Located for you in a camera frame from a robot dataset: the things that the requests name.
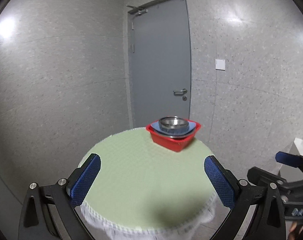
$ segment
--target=hand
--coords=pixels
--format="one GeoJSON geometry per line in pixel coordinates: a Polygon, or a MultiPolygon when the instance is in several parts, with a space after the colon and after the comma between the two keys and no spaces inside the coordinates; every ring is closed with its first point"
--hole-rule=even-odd
{"type": "Polygon", "coordinates": [[[289,236],[288,236],[288,240],[295,240],[296,237],[301,233],[301,231],[303,230],[303,226],[300,228],[299,232],[295,232],[295,229],[297,228],[297,222],[294,221],[292,223],[292,226],[290,227],[289,230],[289,236]]]}

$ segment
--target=round table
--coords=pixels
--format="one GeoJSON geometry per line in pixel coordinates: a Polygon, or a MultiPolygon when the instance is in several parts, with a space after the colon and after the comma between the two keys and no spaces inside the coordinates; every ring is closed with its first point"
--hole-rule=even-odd
{"type": "Polygon", "coordinates": [[[216,192],[204,171],[212,152],[201,141],[176,153],[137,128],[97,143],[79,167],[91,153],[101,169],[81,212],[111,239],[190,239],[214,217],[216,192]]]}

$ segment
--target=red basket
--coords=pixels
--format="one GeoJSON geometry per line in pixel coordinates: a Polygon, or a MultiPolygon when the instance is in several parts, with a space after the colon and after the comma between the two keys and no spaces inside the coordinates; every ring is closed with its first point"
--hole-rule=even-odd
{"type": "Polygon", "coordinates": [[[150,132],[151,138],[154,141],[154,143],[157,143],[174,152],[180,152],[192,141],[192,139],[195,137],[195,134],[201,128],[200,123],[197,123],[197,122],[195,122],[195,123],[196,123],[196,127],[194,129],[194,132],[182,139],[172,139],[169,137],[161,136],[161,134],[154,131],[154,129],[151,127],[151,124],[146,126],[146,130],[148,132],[150,132]]]}

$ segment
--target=blue textured pad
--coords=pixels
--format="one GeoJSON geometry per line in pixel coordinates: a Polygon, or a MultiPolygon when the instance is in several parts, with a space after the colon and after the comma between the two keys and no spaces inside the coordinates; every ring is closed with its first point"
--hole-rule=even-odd
{"type": "Polygon", "coordinates": [[[225,207],[233,209],[235,206],[235,192],[210,156],[205,159],[205,172],[222,204],[225,207]]]}
{"type": "Polygon", "coordinates": [[[84,172],[79,176],[70,191],[70,204],[73,208],[80,206],[83,203],[91,185],[100,171],[100,167],[101,160],[100,157],[96,155],[88,164],[84,172]]]}
{"type": "Polygon", "coordinates": [[[301,164],[301,157],[299,155],[291,155],[289,153],[276,153],[276,161],[294,168],[298,168],[301,164]]]}

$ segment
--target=door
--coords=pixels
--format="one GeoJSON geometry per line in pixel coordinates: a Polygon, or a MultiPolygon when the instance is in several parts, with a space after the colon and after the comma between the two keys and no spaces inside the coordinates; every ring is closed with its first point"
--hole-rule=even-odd
{"type": "Polygon", "coordinates": [[[135,126],[146,126],[164,116],[189,118],[191,63],[186,0],[163,2],[135,16],[132,37],[135,126]]]}

